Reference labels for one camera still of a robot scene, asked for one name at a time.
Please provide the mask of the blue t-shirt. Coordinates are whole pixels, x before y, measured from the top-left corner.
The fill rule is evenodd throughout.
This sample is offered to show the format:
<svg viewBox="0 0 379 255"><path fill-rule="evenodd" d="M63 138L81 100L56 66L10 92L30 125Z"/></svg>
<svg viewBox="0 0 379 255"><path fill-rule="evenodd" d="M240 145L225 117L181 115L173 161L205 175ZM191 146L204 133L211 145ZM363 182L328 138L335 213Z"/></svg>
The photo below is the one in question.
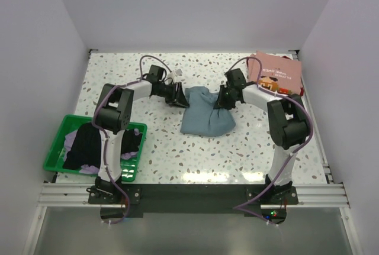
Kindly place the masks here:
<svg viewBox="0 0 379 255"><path fill-rule="evenodd" d="M205 86L186 88L189 107L185 109L180 132L203 137L219 137L236 126L232 113L227 109L214 109L217 92Z"/></svg>

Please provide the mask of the red folded t-shirt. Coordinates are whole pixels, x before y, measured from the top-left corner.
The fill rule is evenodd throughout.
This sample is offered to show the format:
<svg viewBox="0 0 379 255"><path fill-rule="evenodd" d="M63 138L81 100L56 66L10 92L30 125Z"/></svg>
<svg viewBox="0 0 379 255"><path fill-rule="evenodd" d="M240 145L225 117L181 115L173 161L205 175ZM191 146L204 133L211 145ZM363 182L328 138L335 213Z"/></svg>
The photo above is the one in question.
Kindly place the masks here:
<svg viewBox="0 0 379 255"><path fill-rule="evenodd" d="M276 74L281 93L304 95L301 62L282 56Z"/></svg>

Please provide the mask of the green plastic basket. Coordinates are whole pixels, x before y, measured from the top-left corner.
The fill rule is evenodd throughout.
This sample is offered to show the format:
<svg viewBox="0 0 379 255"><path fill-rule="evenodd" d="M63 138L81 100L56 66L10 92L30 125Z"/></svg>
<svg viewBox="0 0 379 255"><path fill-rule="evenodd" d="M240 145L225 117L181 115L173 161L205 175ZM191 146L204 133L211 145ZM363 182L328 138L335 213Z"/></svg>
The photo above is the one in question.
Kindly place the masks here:
<svg viewBox="0 0 379 255"><path fill-rule="evenodd" d="M76 131L82 124L89 123L90 117L80 115L66 115L61 122L57 134L52 142L47 157L43 163L43 169L49 172L64 173L66 178L73 178L74 175L95 177L95 172L92 172L89 166L84 166L78 169L65 169L63 164L66 160L66 153L68 152L67 135L75 135ZM128 158L121 159L121 176L125 182L132 182L137 175L137 168L139 160L142 155L144 141L147 136L147 125L140 122L131 122L128 130L134 130L142 135L139 151L136 155Z"/></svg>

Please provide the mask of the pink folded t-shirt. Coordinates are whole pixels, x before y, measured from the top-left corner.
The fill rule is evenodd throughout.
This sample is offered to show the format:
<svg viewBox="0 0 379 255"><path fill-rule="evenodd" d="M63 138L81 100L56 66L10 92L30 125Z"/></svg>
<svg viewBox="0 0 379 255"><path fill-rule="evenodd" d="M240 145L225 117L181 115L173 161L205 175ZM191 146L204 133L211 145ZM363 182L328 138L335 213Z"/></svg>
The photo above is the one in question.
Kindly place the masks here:
<svg viewBox="0 0 379 255"><path fill-rule="evenodd" d="M277 67L280 65L280 57L258 51L256 54L251 55L247 63L248 68L248 81L256 82L265 89L273 92L280 92L280 87L277 78Z"/></svg>

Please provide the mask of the aluminium frame rail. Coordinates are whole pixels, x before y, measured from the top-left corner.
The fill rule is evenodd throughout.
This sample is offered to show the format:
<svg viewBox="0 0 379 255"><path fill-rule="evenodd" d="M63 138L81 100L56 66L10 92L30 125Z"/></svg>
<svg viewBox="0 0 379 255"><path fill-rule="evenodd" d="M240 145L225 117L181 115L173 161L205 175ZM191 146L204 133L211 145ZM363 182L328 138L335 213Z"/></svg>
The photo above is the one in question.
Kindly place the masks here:
<svg viewBox="0 0 379 255"><path fill-rule="evenodd" d="M38 204L41 206L88 206L89 183L45 183ZM349 208L343 184L297 185L299 208Z"/></svg>

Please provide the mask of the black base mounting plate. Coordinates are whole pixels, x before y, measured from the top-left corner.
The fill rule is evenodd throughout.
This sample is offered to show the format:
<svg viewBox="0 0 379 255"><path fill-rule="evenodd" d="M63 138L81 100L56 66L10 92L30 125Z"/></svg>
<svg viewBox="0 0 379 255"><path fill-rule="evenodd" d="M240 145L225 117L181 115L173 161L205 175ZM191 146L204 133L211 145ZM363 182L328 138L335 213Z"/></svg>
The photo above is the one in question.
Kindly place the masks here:
<svg viewBox="0 0 379 255"><path fill-rule="evenodd" d="M88 203L101 207L104 220L141 218L145 214L235 214L236 206L244 204L253 214L266 219L284 220L286 207L299 203L296 188L271 187L259 197L264 184L129 184L122 185L123 192L102 192L94 186L87 188Z"/></svg>

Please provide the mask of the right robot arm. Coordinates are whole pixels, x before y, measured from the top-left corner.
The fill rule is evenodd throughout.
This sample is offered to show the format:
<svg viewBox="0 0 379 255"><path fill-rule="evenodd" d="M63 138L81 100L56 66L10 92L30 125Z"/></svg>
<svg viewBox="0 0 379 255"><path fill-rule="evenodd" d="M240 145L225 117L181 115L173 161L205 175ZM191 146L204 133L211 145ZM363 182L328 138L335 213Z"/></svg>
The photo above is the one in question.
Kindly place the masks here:
<svg viewBox="0 0 379 255"><path fill-rule="evenodd" d="M293 184L293 167L297 153L311 140L314 132L311 118L297 94L283 95L247 82L240 69L225 73L227 82L220 86L215 109L231 110L236 103L254 105L268 116L269 134L275 144L271 168L265 176L264 189L248 200L265 198L278 203Z"/></svg>

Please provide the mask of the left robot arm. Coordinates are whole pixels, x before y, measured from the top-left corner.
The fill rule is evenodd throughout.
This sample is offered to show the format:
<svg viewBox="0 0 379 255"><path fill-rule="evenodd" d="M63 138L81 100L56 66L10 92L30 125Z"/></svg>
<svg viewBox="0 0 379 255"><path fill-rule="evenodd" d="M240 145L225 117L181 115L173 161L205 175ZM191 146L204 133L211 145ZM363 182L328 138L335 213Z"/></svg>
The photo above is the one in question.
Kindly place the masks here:
<svg viewBox="0 0 379 255"><path fill-rule="evenodd" d="M133 102L151 96L158 96L169 106L188 108L182 83L174 75L164 77L165 69L151 66L147 74L125 85L107 83L92 118L92 125L99 130L101 139L101 160L95 189L109 203L118 202L123 195L121 188L121 144L129 126Z"/></svg>

